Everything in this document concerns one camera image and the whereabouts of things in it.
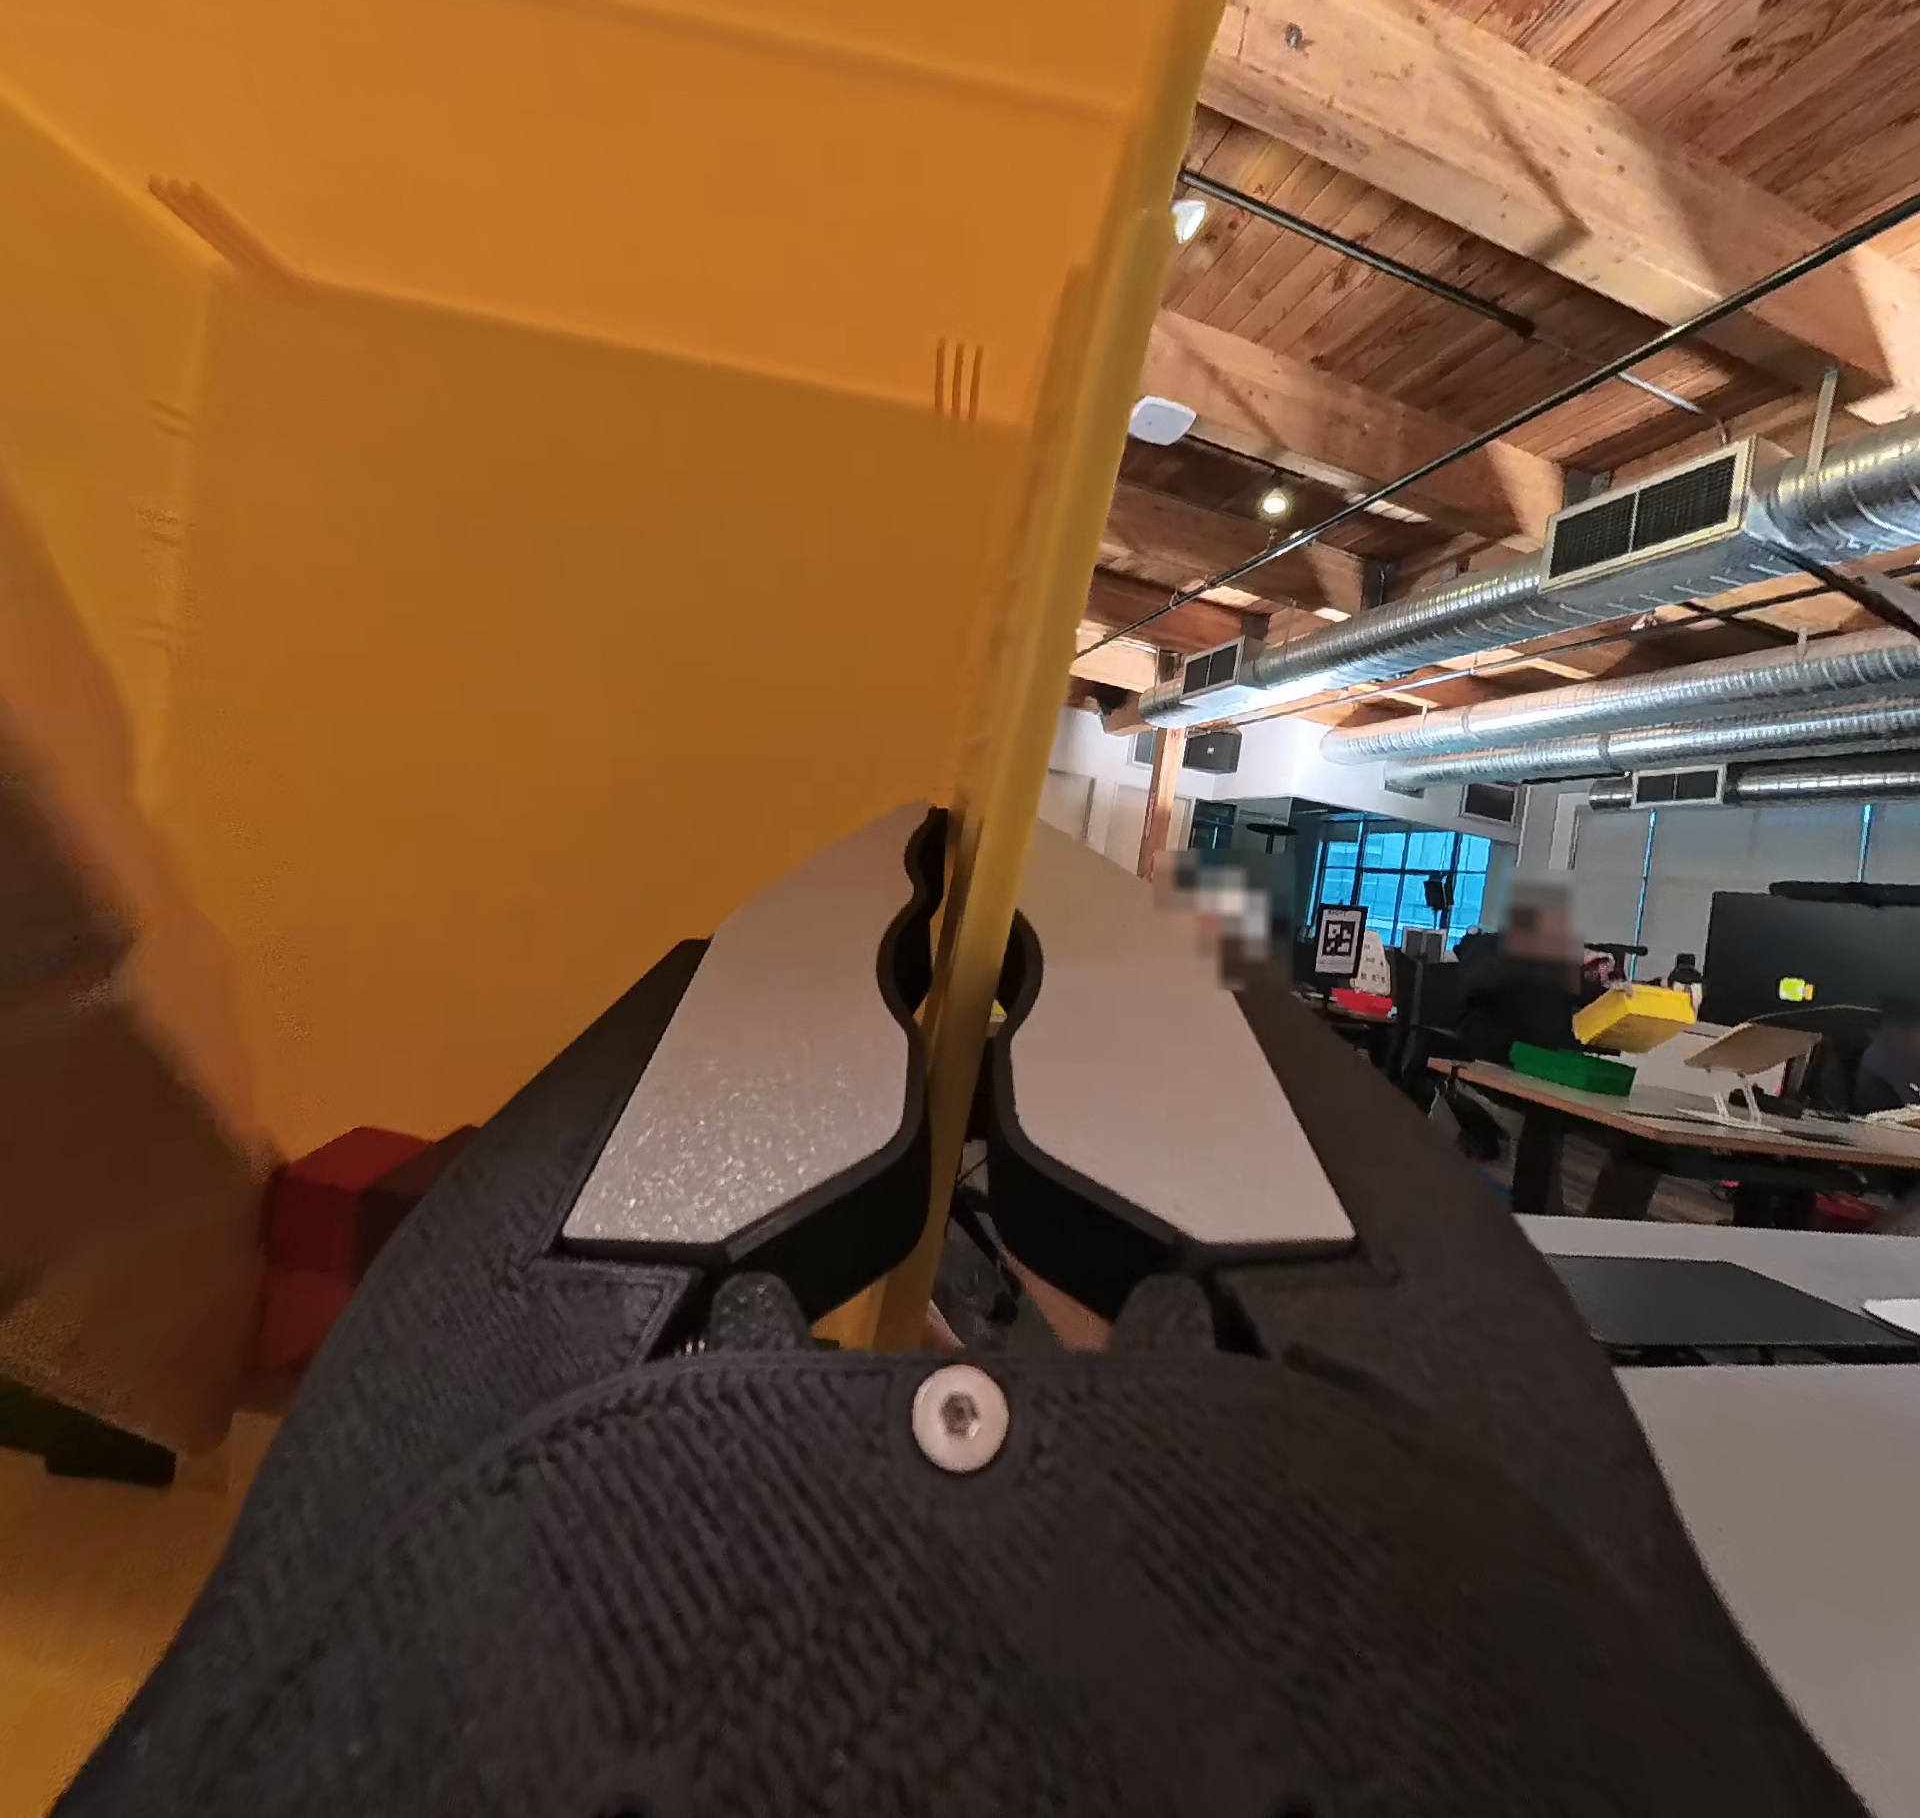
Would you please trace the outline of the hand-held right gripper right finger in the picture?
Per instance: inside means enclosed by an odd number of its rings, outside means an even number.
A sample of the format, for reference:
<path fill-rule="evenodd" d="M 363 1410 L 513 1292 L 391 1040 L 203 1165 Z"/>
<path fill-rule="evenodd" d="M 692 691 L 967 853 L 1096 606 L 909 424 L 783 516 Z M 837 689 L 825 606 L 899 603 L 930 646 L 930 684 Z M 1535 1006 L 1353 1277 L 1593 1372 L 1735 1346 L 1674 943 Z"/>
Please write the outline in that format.
<path fill-rule="evenodd" d="M 1234 1277 L 1357 1252 L 1240 995 L 1262 904 L 1187 895 L 1039 823 L 985 1064 L 988 1217 L 1117 1346 L 1265 1351 Z"/>

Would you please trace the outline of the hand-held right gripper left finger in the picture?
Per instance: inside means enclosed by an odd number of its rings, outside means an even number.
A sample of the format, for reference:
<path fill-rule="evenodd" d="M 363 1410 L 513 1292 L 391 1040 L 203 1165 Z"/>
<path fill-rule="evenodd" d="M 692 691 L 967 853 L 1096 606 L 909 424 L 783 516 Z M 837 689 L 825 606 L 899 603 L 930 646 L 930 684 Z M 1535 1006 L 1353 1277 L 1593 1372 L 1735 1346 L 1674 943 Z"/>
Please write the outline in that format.
<path fill-rule="evenodd" d="M 810 1321 L 928 1221 L 917 1013 L 949 817 L 912 803 L 804 858 L 708 938 L 559 1230 L 574 1256 L 776 1277 Z"/>

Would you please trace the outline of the red cube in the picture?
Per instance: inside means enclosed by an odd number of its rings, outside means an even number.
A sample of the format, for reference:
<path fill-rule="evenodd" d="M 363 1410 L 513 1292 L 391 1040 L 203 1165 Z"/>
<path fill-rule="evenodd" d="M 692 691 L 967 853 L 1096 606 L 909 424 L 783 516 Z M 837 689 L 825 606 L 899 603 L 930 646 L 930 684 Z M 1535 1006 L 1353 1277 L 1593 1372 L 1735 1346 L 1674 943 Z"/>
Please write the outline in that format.
<path fill-rule="evenodd" d="M 267 1254 L 261 1270 L 253 1375 L 279 1385 L 298 1380 L 351 1302 L 365 1266 L 315 1270 Z"/>
<path fill-rule="evenodd" d="M 267 1182 L 263 1205 L 267 1266 L 360 1284 L 472 1135 L 470 1125 L 435 1140 L 355 1128 L 282 1165 Z"/>

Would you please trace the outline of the yellow plastic box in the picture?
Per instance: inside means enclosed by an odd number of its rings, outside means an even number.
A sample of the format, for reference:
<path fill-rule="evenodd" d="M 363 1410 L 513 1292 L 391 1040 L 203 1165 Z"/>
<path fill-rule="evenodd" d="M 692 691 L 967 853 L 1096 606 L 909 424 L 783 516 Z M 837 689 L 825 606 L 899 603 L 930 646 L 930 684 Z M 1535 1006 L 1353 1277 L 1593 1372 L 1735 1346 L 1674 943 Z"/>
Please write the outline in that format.
<path fill-rule="evenodd" d="M 261 1167 L 474 1135 L 54 1815 L 1172 1815 L 1111 1397 L 559 1230 L 736 907 L 949 817 L 931 1188 L 1226 0 L 3 0 L 3 488 L 120 987 Z"/>

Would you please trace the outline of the green cube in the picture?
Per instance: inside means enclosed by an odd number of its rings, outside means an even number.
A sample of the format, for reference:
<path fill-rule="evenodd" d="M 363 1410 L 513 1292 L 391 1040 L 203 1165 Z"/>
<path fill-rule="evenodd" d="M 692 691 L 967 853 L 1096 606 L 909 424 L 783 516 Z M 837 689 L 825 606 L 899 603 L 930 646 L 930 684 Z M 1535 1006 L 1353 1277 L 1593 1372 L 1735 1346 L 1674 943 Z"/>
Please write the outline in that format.
<path fill-rule="evenodd" d="M 68 1480 L 166 1490 L 178 1477 L 178 1458 L 166 1447 L 7 1378 L 2 1380 L 2 1447 Z"/>

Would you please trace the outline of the window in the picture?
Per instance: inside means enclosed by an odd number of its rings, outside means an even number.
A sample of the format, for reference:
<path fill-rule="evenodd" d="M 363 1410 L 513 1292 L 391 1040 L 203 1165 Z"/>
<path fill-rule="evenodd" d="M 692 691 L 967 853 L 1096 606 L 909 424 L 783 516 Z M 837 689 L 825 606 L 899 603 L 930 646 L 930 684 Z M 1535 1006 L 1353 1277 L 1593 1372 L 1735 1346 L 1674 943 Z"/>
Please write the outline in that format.
<path fill-rule="evenodd" d="M 1309 922 L 1363 910 L 1366 932 L 1397 946 L 1405 932 L 1489 932 L 1505 903 L 1517 847 L 1379 817 L 1335 817 L 1316 834 Z"/>

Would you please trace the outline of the green bin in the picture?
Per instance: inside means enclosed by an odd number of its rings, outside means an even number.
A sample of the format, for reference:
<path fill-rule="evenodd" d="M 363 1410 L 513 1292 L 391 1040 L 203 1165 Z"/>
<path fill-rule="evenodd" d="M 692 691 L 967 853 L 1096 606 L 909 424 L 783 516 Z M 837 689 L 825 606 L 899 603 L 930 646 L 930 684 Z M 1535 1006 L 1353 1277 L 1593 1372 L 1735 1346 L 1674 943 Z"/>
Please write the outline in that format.
<path fill-rule="evenodd" d="M 1631 1094 L 1636 1077 L 1634 1067 L 1622 1058 L 1523 1041 L 1511 1043 L 1508 1068 L 1543 1086 L 1621 1098 Z"/>

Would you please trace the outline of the yellow bin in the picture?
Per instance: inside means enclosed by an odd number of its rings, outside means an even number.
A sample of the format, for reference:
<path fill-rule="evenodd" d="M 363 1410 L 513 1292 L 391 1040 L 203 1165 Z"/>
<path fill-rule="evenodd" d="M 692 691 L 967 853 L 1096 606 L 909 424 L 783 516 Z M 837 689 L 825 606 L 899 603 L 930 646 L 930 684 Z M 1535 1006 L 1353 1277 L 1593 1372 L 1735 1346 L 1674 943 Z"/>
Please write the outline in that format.
<path fill-rule="evenodd" d="M 1692 991 L 1643 982 L 1619 982 L 1570 1018 L 1581 1049 L 1616 1055 L 1643 1055 L 1693 1025 Z"/>

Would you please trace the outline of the wooden desk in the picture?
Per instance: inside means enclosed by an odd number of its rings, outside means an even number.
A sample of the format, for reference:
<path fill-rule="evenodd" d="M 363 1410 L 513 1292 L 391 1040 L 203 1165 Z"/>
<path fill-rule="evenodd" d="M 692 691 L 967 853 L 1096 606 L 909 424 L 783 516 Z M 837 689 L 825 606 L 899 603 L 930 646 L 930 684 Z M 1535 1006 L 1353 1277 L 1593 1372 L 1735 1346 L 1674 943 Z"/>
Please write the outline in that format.
<path fill-rule="evenodd" d="M 1629 1108 L 1616 1094 L 1561 1088 L 1502 1064 L 1445 1062 L 1453 1088 L 1469 1088 L 1519 1112 L 1511 1176 L 1517 1214 L 1560 1214 L 1561 1150 L 1568 1137 L 1593 1144 L 1604 1173 L 1588 1214 L 1646 1220 L 1661 1179 L 1730 1184 L 1731 1221 L 1744 1230 L 1812 1230 L 1814 1198 L 1858 1198 L 1890 1182 L 1915 1182 L 1915 1134 L 1837 1142 L 1725 1125 L 1704 1117 L 1661 1118 Z"/>

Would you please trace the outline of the black mat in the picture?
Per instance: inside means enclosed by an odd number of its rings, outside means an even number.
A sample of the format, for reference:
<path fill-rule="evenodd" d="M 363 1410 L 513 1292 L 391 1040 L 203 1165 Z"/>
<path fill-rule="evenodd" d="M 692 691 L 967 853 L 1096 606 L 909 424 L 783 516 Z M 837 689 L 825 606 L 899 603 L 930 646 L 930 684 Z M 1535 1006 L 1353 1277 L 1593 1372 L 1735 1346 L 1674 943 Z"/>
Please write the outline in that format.
<path fill-rule="evenodd" d="M 1547 1254 L 1621 1367 L 1913 1366 L 1915 1335 L 1719 1258 Z"/>

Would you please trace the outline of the wooden laptop stand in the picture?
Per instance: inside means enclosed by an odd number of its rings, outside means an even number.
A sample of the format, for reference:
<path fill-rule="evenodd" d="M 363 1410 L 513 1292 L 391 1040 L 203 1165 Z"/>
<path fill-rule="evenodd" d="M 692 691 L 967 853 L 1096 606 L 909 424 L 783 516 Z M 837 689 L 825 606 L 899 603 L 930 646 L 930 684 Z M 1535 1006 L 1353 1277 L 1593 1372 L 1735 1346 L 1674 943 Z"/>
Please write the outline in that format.
<path fill-rule="evenodd" d="M 1745 1020 L 1687 1052 L 1681 1064 L 1704 1080 L 1706 1117 L 1715 1125 L 1765 1132 L 1777 1115 L 1798 1117 L 1798 1100 L 1782 1091 L 1818 1045 L 1818 1031 Z"/>

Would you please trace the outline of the black monitor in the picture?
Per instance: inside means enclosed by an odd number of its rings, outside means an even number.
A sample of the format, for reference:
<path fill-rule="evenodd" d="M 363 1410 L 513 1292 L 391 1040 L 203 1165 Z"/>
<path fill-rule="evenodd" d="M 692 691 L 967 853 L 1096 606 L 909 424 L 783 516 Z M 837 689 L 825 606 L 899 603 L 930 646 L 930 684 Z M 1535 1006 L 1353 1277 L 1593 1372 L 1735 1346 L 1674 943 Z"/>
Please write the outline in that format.
<path fill-rule="evenodd" d="M 1716 893 L 1699 968 L 1699 1017 L 1722 1026 L 1814 1007 L 1913 1012 L 1918 889 Z"/>

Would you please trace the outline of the large vent grille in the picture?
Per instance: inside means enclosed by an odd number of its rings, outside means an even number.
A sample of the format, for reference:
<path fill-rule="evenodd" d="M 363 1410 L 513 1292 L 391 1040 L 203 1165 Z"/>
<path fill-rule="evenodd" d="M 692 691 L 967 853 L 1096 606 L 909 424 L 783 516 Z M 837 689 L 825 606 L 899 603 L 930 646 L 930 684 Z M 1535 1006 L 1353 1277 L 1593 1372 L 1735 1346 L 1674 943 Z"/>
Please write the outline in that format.
<path fill-rule="evenodd" d="M 1756 440 L 1741 438 L 1561 509 L 1540 549 L 1540 587 L 1612 578 L 1737 534 L 1754 460 Z"/>

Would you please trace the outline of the black ceiling rod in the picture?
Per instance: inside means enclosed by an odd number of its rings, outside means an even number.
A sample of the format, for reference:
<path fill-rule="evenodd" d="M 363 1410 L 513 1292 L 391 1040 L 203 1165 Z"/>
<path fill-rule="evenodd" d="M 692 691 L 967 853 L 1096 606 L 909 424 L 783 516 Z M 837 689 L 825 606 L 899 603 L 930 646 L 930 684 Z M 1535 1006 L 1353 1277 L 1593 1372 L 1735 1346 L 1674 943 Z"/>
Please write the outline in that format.
<path fill-rule="evenodd" d="M 1862 248 L 1869 248 L 1885 232 L 1913 222 L 1918 215 L 1918 195 L 1895 201 L 1883 208 L 1874 219 L 1851 226 L 1839 232 L 1835 239 L 1811 249 L 1792 265 L 1766 272 L 1763 279 L 1749 282 L 1747 288 L 1715 300 L 1693 316 L 1682 319 L 1677 324 L 1669 324 L 1665 331 L 1652 339 L 1634 346 L 1631 352 L 1624 352 L 1604 364 L 1593 367 L 1591 371 L 1576 377 L 1572 384 L 1561 389 L 1549 392 L 1547 396 L 1531 403 L 1523 410 L 1511 413 L 1496 422 L 1495 425 L 1478 431 L 1469 438 L 1459 438 L 1451 446 L 1440 448 L 1420 465 L 1413 465 L 1401 475 L 1393 475 L 1378 487 L 1366 488 L 1363 495 L 1341 503 L 1337 509 L 1331 509 L 1324 518 L 1299 526 L 1296 531 L 1282 532 L 1277 540 L 1262 546 L 1258 554 L 1234 561 L 1230 568 L 1215 573 L 1188 589 L 1168 592 L 1160 606 L 1151 606 L 1136 616 L 1129 618 L 1124 625 L 1114 631 L 1101 633 L 1092 643 L 1081 646 L 1073 653 L 1073 663 L 1081 663 L 1095 652 L 1101 652 L 1109 646 L 1115 646 L 1121 638 L 1132 638 L 1146 628 L 1164 626 L 1174 614 L 1187 609 L 1188 606 L 1204 603 L 1207 596 L 1229 585 L 1243 581 L 1246 576 L 1265 569 L 1267 565 L 1278 561 L 1280 558 L 1291 555 L 1294 552 L 1306 549 L 1319 543 L 1324 534 L 1331 534 L 1340 526 L 1368 516 L 1389 503 L 1408 500 L 1415 488 L 1425 487 L 1433 477 L 1445 475 L 1453 465 L 1462 465 L 1469 459 L 1476 459 L 1483 453 L 1490 453 L 1495 446 L 1502 445 L 1521 427 L 1540 422 L 1574 400 L 1587 398 L 1601 385 L 1622 381 L 1649 358 L 1660 358 L 1706 333 L 1715 333 L 1721 324 L 1744 316 L 1745 312 L 1759 308 L 1763 301 L 1773 300 L 1782 291 L 1792 290 L 1806 276 L 1821 272 L 1829 266 L 1835 266 L 1844 258 L 1856 253 Z"/>
<path fill-rule="evenodd" d="M 1321 249 L 1330 249 L 1344 261 L 1379 272 L 1405 286 L 1406 290 L 1415 290 L 1428 297 L 1440 300 L 1454 311 L 1465 311 L 1483 323 L 1501 327 L 1501 331 L 1521 341 L 1543 341 L 1540 327 L 1519 312 L 1510 311 L 1490 297 L 1482 297 L 1469 290 L 1453 286 L 1451 281 L 1440 279 L 1428 270 L 1406 266 L 1405 261 L 1365 243 L 1345 239 L 1344 235 L 1323 224 L 1294 215 L 1267 200 L 1255 200 L 1212 177 L 1187 168 L 1182 168 L 1174 181 L 1174 185 L 1185 192 L 1196 192 L 1201 200 L 1220 203 L 1243 219 L 1267 222 L 1294 239 L 1316 245 Z"/>

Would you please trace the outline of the silver air duct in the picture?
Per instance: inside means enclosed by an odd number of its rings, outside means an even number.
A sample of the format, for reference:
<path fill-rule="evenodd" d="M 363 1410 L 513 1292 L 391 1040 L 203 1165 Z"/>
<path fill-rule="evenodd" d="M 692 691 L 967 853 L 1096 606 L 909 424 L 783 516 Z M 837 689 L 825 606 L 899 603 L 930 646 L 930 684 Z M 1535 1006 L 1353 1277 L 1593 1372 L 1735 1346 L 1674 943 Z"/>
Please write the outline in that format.
<path fill-rule="evenodd" d="M 1476 702 L 1428 713 L 1415 723 L 1337 727 L 1321 737 L 1316 753 L 1337 769 L 1411 764 L 1629 727 L 1674 727 L 1805 704 L 1913 696 L 1915 685 L 1915 636 L 1898 628 L 1860 631 L 1667 672 Z"/>
<path fill-rule="evenodd" d="M 1540 587 L 1539 549 L 1505 569 L 1454 578 L 1282 646 L 1262 646 L 1230 696 L 1181 706 L 1165 678 L 1138 696 L 1138 727 L 1234 723 L 1334 687 L 1715 598 L 1795 573 L 1805 559 L 1878 558 L 1915 540 L 1915 416 L 1832 445 L 1814 463 L 1763 460 L 1756 445 L 1744 524 L 1730 538 L 1560 589 Z"/>
<path fill-rule="evenodd" d="M 1516 785 L 1588 783 L 1594 811 L 1626 813 L 1629 776 L 1727 764 L 1722 806 L 1818 805 L 1915 798 L 1918 702 L 1839 702 L 1771 716 L 1629 727 L 1521 751 L 1389 764 L 1384 785 L 1401 797 L 1468 782 Z"/>

